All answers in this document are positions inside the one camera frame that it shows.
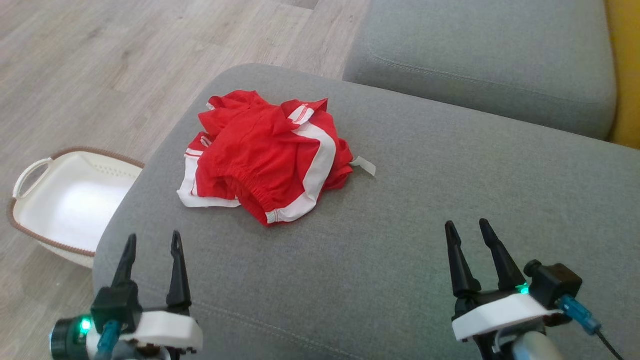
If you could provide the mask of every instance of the sofa seam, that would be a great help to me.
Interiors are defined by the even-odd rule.
[[[105,260],[106,260],[106,263],[108,265],[111,265],[110,267],[113,268],[114,264],[109,259],[105,259]],[[153,286],[153,285],[149,285],[147,283],[142,284],[142,285],[138,284],[138,287],[148,288],[150,290],[153,290],[153,292],[156,295],[160,295],[161,294],[160,291],[162,291],[162,289],[160,289],[160,288],[158,288],[156,286]],[[297,335],[297,334],[295,334],[293,332],[281,329],[281,328],[279,328],[277,326],[270,325],[270,324],[264,323],[264,322],[262,322],[260,320],[256,320],[256,319],[250,318],[249,316],[242,315],[242,314],[239,314],[239,313],[235,313],[233,311],[229,311],[229,310],[226,310],[226,309],[222,309],[220,307],[208,305],[208,304],[205,304],[205,303],[199,302],[199,301],[193,301],[192,300],[192,303],[201,305],[201,306],[203,306],[205,308],[208,308],[208,309],[205,310],[205,313],[207,313],[207,314],[215,315],[215,316],[222,317],[222,318],[228,318],[229,320],[237,321],[241,325],[245,325],[247,327],[258,329],[258,330],[260,330],[262,332],[265,332],[266,334],[269,334],[269,335],[272,335],[272,336],[276,336],[278,338],[281,338],[283,340],[289,341],[291,343],[294,343],[294,344],[296,344],[298,346],[302,346],[304,348],[309,348],[309,349],[313,349],[313,350],[316,350],[316,351],[324,350],[325,352],[329,352],[329,355],[331,357],[333,357],[333,358],[340,359],[340,358],[349,357],[349,358],[352,358],[352,359],[363,360],[363,358],[361,358],[359,356],[356,356],[356,355],[353,355],[353,354],[350,354],[349,352],[346,352],[344,350],[333,348],[333,347],[328,346],[328,345],[323,345],[323,344],[318,343],[316,341],[313,341],[311,339],[308,339],[308,338],[305,338],[303,336]],[[269,329],[274,329],[276,331],[280,331],[280,332],[282,332],[282,334],[277,334],[274,331],[269,331]]]
[[[505,90],[516,90],[519,92],[523,92],[523,93],[527,93],[527,94],[531,94],[533,96],[538,96],[538,97],[542,97],[542,98],[547,98],[547,99],[551,99],[554,101],[560,101],[560,102],[571,102],[574,104],[584,104],[584,105],[601,105],[601,104],[606,104],[605,101],[596,101],[596,102],[585,102],[585,101],[576,101],[576,100],[571,100],[571,99],[565,99],[562,97],[557,97],[557,96],[552,96],[549,94],[544,94],[541,92],[537,92],[534,90],[529,90],[526,88],[520,88],[517,86],[513,86],[513,85],[508,85],[505,83],[498,83],[495,81],[488,81],[488,80],[480,80],[480,79],[476,79],[476,78],[472,78],[470,76],[463,76],[460,74],[455,74],[453,72],[445,72],[445,71],[439,71],[439,70],[435,70],[435,69],[429,69],[426,67],[420,67],[420,66],[416,66],[416,65],[409,65],[406,63],[401,63],[399,61],[394,61],[394,60],[390,60],[390,59],[386,59],[383,58],[382,56],[379,56],[377,54],[375,54],[373,52],[373,50],[370,47],[370,44],[365,45],[366,49],[367,49],[367,53],[369,53],[370,56],[372,56],[374,58],[375,61],[382,63],[384,65],[388,65],[391,67],[397,67],[399,69],[404,69],[404,70],[408,70],[408,71],[412,71],[412,72],[418,72],[418,73],[422,73],[422,74],[427,74],[427,75],[434,75],[434,76],[440,76],[442,78],[449,78],[449,79],[455,79],[455,80],[460,80],[460,81],[466,81],[469,83],[479,83],[482,85],[486,85],[486,86],[492,86],[495,88],[504,88]]]

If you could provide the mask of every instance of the robotic arm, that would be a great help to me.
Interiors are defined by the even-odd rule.
[[[50,335],[54,360],[179,360],[202,349],[200,326],[190,317],[191,291],[180,233],[173,232],[173,273],[166,307],[143,309],[131,279],[132,234],[110,287],[100,289],[90,315],[58,320]]]
[[[455,225],[445,225],[453,295],[458,299],[451,319],[458,341],[474,340],[483,360],[562,360],[546,328],[575,319],[622,359],[600,332],[600,323],[575,300],[582,286],[578,275],[562,264],[543,266],[532,260],[524,268],[532,278],[528,284],[487,219],[480,220],[480,230],[493,255],[498,290],[482,291],[462,253]]]

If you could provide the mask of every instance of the laundry basket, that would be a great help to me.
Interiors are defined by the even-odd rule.
[[[15,184],[9,220],[45,248],[93,268],[98,242],[143,167],[86,147],[37,161]]]

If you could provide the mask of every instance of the clothing tag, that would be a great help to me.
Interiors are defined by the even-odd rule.
[[[309,119],[314,116],[315,111],[307,107],[307,105],[308,104],[303,104],[295,109],[291,115],[289,115],[289,120],[296,125],[302,125],[309,121]]]
[[[349,165],[351,165],[352,167],[361,167],[362,170],[370,173],[373,177],[376,176],[376,166],[360,156],[358,156],[356,160],[350,162]]]

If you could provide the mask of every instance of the sofa cushion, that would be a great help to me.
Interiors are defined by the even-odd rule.
[[[604,139],[602,0],[373,0],[344,80]]]
[[[257,90],[272,103],[329,98],[340,137],[378,167],[355,169],[307,216],[262,226],[245,209],[185,208],[184,150],[212,95]],[[579,298],[626,354],[640,351],[640,152],[562,131],[265,65],[218,76],[162,143],[109,224],[96,290],[138,234],[133,278],[164,303],[182,233],[205,351],[190,359],[474,359],[457,343],[444,224],[456,223],[474,275],[497,288],[478,220],[515,261],[562,262]],[[567,359],[604,359],[577,324],[550,330]]]

